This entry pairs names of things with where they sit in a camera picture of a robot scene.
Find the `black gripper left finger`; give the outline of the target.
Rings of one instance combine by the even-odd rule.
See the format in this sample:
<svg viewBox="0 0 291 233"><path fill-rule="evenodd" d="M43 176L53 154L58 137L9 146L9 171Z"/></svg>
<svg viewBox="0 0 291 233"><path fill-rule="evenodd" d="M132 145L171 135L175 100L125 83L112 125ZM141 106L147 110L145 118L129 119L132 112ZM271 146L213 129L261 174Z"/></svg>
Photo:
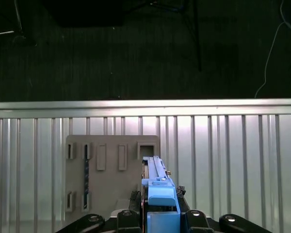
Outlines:
<svg viewBox="0 0 291 233"><path fill-rule="evenodd" d="M59 233L141 233L141 192L133 191L127 209L113 212L109 219L88 214L60 229Z"/></svg>

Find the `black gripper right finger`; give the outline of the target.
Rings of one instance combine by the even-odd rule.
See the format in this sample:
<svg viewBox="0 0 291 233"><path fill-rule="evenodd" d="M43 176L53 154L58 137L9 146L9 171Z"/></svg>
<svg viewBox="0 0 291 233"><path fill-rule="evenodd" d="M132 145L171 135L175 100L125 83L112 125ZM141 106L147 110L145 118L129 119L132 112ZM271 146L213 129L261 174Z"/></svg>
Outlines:
<svg viewBox="0 0 291 233"><path fill-rule="evenodd" d="M216 221L202 211L190 209L184 194L185 187L176 188L180 207L182 233L271 233L269 230L235 214L226 214Z"/></svg>

